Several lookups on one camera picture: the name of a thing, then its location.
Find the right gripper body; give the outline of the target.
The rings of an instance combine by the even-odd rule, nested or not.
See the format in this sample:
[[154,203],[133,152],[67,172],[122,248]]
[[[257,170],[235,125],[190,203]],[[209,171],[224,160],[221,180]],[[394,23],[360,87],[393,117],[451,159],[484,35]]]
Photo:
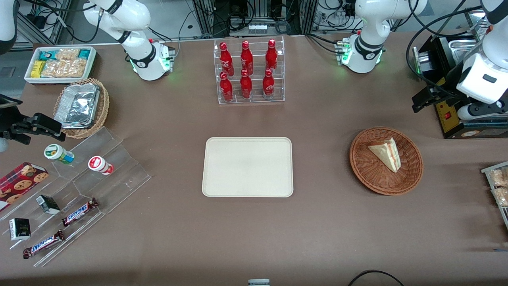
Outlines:
[[25,133],[32,131],[33,117],[20,113],[18,107],[8,106],[0,109],[0,136],[7,141],[17,141],[29,145],[31,137]]

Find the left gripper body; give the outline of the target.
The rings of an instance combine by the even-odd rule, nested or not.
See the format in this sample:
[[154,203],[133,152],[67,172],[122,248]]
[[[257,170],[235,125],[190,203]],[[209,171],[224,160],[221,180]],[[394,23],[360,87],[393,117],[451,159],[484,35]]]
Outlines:
[[463,64],[457,64],[452,69],[443,69],[441,64],[431,64],[429,74],[431,80],[435,81],[437,85],[446,90],[453,96],[446,95],[445,92],[434,92],[433,98],[430,101],[431,105],[436,105],[442,101],[446,101],[447,105],[454,106],[463,103],[463,94],[456,89],[456,85],[462,74]]

